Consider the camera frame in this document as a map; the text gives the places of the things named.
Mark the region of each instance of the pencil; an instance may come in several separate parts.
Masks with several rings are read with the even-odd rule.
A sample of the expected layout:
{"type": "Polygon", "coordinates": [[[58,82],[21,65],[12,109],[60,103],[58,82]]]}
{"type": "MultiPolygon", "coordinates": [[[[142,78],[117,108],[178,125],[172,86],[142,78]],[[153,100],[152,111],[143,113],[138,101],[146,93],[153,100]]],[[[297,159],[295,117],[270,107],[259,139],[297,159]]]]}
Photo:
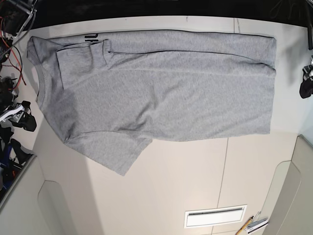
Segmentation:
{"type": "Polygon", "coordinates": [[[239,231],[235,234],[238,235],[242,230],[244,230],[246,228],[246,226],[248,226],[248,224],[253,220],[253,216],[241,227],[241,229],[239,229],[239,231]]]}

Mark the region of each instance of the t-shirt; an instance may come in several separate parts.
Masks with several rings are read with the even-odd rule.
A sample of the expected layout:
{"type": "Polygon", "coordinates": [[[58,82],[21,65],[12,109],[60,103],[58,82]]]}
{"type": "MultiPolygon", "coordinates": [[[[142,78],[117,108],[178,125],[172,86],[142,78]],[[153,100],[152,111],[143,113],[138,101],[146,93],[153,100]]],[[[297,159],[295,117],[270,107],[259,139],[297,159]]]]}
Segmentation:
{"type": "Polygon", "coordinates": [[[41,39],[38,105],[72,149],[125,175],[153,139],[270,130],[276,40],[175,30],[41,39]]]}

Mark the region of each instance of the cable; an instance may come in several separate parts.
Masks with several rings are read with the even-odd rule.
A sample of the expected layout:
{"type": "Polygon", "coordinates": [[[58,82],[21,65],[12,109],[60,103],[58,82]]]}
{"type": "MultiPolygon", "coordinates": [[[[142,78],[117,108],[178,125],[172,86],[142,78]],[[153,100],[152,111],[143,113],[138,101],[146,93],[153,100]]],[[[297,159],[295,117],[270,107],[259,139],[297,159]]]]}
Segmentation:
{"type": "Polygon", "coordinates": [[[255,221],[255,219],[256,219],[257,216],[260,217],[260,215],[261,215],[261,212],[260,212],[260,211],[257,212],[256,215],[254,216],[253,220],[251,221],[251,223],[253,223],[253,222],[255,221]]]}
{"type": "Polygon", "coordinates": [[[36,11],[34,12],[33,14],[33,20],[32,22],[30,23],[30,26],[28,28],[28,30],[23,34],[23,36],[21,36],[11,47],[9,47],[4,53],[2,53],[0,55],[0,58],[2,58],[12,47],[14,47],[17,43],[19,43],[25,36],[27,33],[29,33],[29,31],[31,30],[31,28],[33,27],[34,25],[34,22],[35,22],[35,18],[36,18],[36,11]]]}
{"type": "Polygon", "coordinates": [[[23,82],[24,82],[24,84],[26,85],[26,83],[25,83],[25,81],[24,81],[24,78],[22,77],[22,66],[21,66],[21,64],[22,64],[22,57],[21,57],[21,54],[20,54],[19,50],[14,46],[15,49],[17,49],[17,51],[18,51],[18,53],[19,53],[20,60],[21,60],[21,63],[20,63],[19,60],[17,59],[16,54],[15,54],[14,50],[12,49],[12,47],[10,47],[10,46],[6,43],[5,39],[3,38],[3,36],[2,36],[2,25],[3,25],[3,24],[4,24],[4,20],[3,20],[3,18],[2,18],[2,19],[1,19],[1,23],[0,23],[0,37],[1,37],[2,41],[4,42],[4,44],[9,48],[8,50],[11,50],[11,51],[12,51],[12,53],[13,53],[13,55],[14,55],[16,61],[17,61],[18,64],[19,64],[19,67],[20,67],[20,69],[18,69],[17,67],[15,67],[15,66],[13,65],[13,63],[11,62],[10,58],[9,58],[10,64],[20,72],[19,80],[18,80],[16,86],[13,88],[13,89],[16,89],[16,88],[18,87],[18,85],[20,84],[21,79],[23,79],[23,82]]]}
{"type": "MultiPolygon", "coordinates": [[[[283,2],[284,0],[279,0],[277,2],[277,4],[269,11],[269,17],[271,19],[275,19],[279,12],[280,12],[280,8],[282,7],[283,5],[283,2]],[[275,8],[277,8],[277,11],[276,11],[276,14],[275,15],[272,15],[273,11],[275,10],[275,8]]],[[[289,3],[289,15],[288,15],[288,20],[291,20],[291,15],[292,15],[292,10],[293,10],[293,7],[296,6],[298,7],[298,12],[299,12],[299,20],[301,19],[301,11],[300,11],[300,7],[299,7],[299,4],[298,3],[291,3],[291,0],[288,0],[288,3],[289,3]]]]}
{"type": "Polygon", "coordinates": [[[16,47],[16,46],[14,46],[14,48],[17,50],[17,52],[18,52],[18,54],[19,54],[19,56],[20,56],[20,62],[21,62],[21,73],[20,73],[20,76],[19,76],[18,83],[15,85],[15,87],[14,87],[13,89],[15,89],[16,87],[18,87],[18,85],[19,85],[19,83],[20,83],[21,79],[23,80],[23,83],[24,83],[24,85],[26,86],[26,82],[25,82],[25,80],[24,80],[24,76],[23,76],[23,73],[22,73],[22,71],[23,71],[23,61],[22,61],[22,56],[21,56],[20,51],[17,49],[17,47],[16,47]]]}

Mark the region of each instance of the air vent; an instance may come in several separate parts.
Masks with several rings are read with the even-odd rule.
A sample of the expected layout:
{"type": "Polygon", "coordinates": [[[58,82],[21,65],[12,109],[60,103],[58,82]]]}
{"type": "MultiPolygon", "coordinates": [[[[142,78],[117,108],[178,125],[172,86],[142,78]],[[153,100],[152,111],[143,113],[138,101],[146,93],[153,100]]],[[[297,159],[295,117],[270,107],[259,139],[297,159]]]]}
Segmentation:
{"type": "Polygon", "coordinates": [[[185,228],[209,227],[242,222],[247,205],[185,212],[185,228]]]}

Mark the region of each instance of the t-shirt sleeve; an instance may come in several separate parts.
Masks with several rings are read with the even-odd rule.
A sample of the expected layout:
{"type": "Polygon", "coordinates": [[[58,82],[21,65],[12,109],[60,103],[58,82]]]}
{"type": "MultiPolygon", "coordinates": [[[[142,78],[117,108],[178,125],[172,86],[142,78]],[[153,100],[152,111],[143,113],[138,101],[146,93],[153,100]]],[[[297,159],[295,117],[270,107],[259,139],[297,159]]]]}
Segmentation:
{"type": "Polygon", "coordinates": [[[68,138],[65,144],[124,176],[151,141],[119,132],[98,131],[68,138]]]}

